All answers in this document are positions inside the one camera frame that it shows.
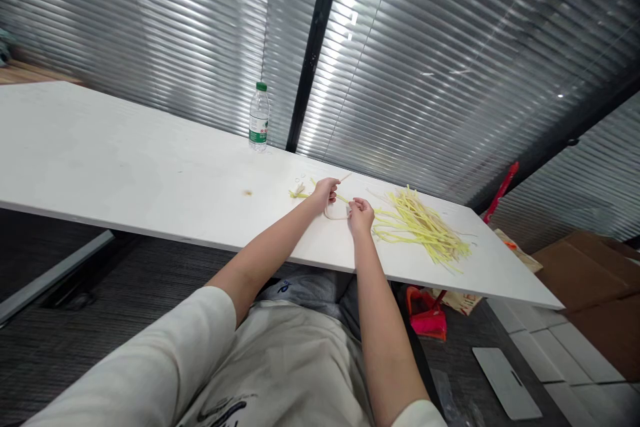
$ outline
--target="window blinds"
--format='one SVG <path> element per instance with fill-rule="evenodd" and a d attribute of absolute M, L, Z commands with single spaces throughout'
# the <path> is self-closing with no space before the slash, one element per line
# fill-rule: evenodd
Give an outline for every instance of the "window blinds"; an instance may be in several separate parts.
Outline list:
<path fill-rule="evenodd" d="M 285 145 L 315 0 L 0 0 L 34 63 L 247 135 L 256 81 Z"/>
<path fill-rule="evenodd" d="M 577 229 L 640 234 L 640 93 L 500 202 L 491 227 L 534 253 Z"/>
<path fill-rule="evenodd" d="M 469 202 L 640 51 L 639 0 L 334 0 L 298 152 Z"/>

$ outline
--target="person's right hand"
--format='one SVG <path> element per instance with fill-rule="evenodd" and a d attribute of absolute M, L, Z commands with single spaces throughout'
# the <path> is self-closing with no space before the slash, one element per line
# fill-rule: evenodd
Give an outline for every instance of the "person's right hand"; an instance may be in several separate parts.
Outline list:
<path fill-rule="evenodd" d="M 349 229 L 353 238 L 362 235 L 371 235 L 371 226 L 373 225 L 373 219 L 375 214 L 371 204 L 359 197 L 349 202 L 351 211 L 349 212 Z"/>

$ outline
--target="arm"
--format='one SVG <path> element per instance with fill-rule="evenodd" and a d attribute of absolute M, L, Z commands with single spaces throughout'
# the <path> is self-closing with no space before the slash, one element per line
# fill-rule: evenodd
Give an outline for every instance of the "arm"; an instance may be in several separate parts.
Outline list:
<path fill-rule="evenodd" d="M 260 287 L 291 254 L 336 179 L 242 249 L 211 281 L 102 359 L 29 427 L 175 425 L 212 375 Z"/>
<path fill-rule="evenodd" d="M 373 209 L 360 198 L 349 205 L 367 387 L 376 424 L 388 427 L 408 405 L 429 396 L 371 237 Z"/>
<path fill-rule="evenodd" d="M 319 181 L 313 193 L 262 234 L 251 240 L 220 272 L 207 282 L 221 288 L 233 301 L 236 325 L 242 319 L 262 286 L 291 255 L 311 221 L 335 202 L 338 179 Z"/>

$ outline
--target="gray pants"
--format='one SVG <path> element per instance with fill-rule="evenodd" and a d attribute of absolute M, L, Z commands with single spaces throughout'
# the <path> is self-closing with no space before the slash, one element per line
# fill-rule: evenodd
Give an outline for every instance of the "gray pants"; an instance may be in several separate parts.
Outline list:
<path fill-rule="evenodd" d="M 287 278 L 265 289 L 259 300 L 287 300 L 339 320 L 360 340 L 356 276 L 313 267 L 298 267 Z"/>

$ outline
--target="white sleeve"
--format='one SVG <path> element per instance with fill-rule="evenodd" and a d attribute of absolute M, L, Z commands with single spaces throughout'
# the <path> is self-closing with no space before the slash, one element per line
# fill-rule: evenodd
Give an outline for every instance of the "white sleeve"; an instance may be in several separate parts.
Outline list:
<path fill-rule="evenodd" d="M 235 321 L 226 292 L 198 289 L 102 359 L 25 425 L 174 425 L 229 347 Z"/>
<path fill-rule="evenodd" d="M 433 403 L 416 400 L 398 415 L 391 427 L 447 427 L 447 424 Z"/>

